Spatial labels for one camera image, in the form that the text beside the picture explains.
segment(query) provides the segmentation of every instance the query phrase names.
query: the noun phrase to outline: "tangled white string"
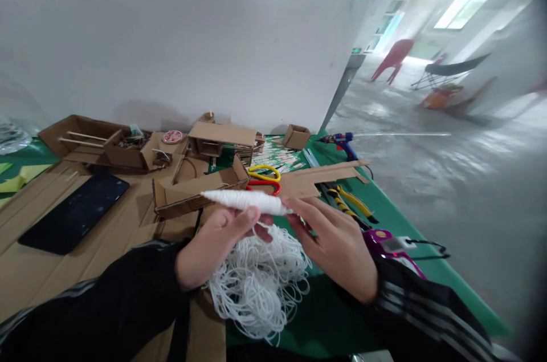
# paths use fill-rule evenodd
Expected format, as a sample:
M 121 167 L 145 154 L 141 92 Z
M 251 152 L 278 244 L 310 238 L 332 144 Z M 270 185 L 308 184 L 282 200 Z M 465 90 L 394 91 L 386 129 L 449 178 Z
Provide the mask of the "tangled white string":
M 203 288 L 211 290 L 215 310 L 233 319 L 252 339 L 277 337 L 296 315 L 297 304 L 309 293 L 306 268 L 312 266 L 302 245 L 286 229 L 268 227 L 273 241 L 244 238 Z
M 250 192 L 245 190 L 214 190 L 202 192 L 208 200 L 218 202 L 230 208 L 237 208 L 241 211 L 251 205 L 258 207 L 261 213 L 270 215 L 287 215 L 293 211 L 283 205 L 281 200 L 268 194 Z

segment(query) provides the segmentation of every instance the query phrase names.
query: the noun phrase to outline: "hand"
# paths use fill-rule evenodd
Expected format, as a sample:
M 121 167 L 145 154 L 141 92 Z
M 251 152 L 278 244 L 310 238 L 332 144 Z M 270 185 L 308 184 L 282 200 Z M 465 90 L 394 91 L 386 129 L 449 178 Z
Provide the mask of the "hand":
M 284 198 L 283 204 L 306 222 L 295 214 L 287 216 L 306 255 L 359 302 L 374 302 L 378 271 L 357 223 L 317 198 Z
M 249 207 L 244 212 L 230 208 L 219 208 L 207 220 L 188 245 L 177 255 L 175 273 L 183 292 L 203 285 L 215 272 L 234 247 L 245 237 L 256 235 L 266 242 L 272 237 L 266 228 L 257 224 L 261 220 L 272 225 L 274 220 L 260 215 L 257 207 Z

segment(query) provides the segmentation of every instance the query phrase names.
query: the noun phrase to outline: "black phone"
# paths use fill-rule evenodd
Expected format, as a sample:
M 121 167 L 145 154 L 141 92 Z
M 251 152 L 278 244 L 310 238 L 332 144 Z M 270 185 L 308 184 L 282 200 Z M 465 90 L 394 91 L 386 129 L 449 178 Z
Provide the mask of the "black phone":
M 96 174 L 29 228 L 17 242 L 66 255 L 128 189 L 126 181 L 109 173 Z

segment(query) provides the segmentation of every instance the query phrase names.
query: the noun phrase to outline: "black jacket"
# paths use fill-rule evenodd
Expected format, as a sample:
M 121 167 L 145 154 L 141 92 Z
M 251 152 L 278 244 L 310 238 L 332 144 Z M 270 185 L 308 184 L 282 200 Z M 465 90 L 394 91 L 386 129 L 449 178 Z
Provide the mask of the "black jacket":
M 93 280 L 0 325 L 0 361 L 130 361 L 188 305 L 174 265 L 187 241 L 154 240 Z M 488 337 L 448 287 L 395 261 L 375 259 L 377 301 L 364 307 L 394 361 L 494 361 Z

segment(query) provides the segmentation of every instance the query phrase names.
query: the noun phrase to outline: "concrete floor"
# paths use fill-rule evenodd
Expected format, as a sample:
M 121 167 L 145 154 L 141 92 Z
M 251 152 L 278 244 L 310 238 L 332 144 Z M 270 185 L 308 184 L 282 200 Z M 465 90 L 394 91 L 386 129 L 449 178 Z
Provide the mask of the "concrete floor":
M 409 59 L 392 86 L 368 56 L 327 130 L 451 132 L 450 137 L 366 137 L 352 147 L 370 160 L 376 183 L 428 239 L 446 245 L 452 267 L 513 334 L 495 342 L 525 354 L 547 246 L 547 107 L 485 127 L 417 106 L 410 91 L 424 64 Z

